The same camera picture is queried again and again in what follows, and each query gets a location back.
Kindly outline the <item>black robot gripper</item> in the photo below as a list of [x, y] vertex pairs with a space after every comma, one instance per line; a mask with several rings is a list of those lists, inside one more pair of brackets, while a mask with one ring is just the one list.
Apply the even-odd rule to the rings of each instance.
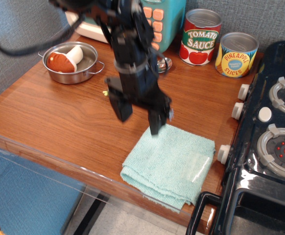
[[151, 135], [158, 135], [167, 120], [172, 120], [171, 98], [159, 87], [157, 61], [138, 64], [114, 62], [119, 77], [109, 77], [106, 83], [110, 104], [121, 122], [133, 113], [133, 106], [148, 111]]

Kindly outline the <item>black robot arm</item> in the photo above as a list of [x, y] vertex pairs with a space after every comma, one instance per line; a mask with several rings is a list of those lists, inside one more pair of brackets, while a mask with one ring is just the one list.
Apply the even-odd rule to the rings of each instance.
[[158, 85], [158, 58], [154, 38], [139, 0], [52, 0], [52, 5], [78, 15], [77, 28], [89, 17], [101, 27], [114, 53], [118, 77], [108, 77], [108, 97], [118, 119], [125, 122], [133, 106], [148, 111], [152, 135], [172, 117], [171, 99]]

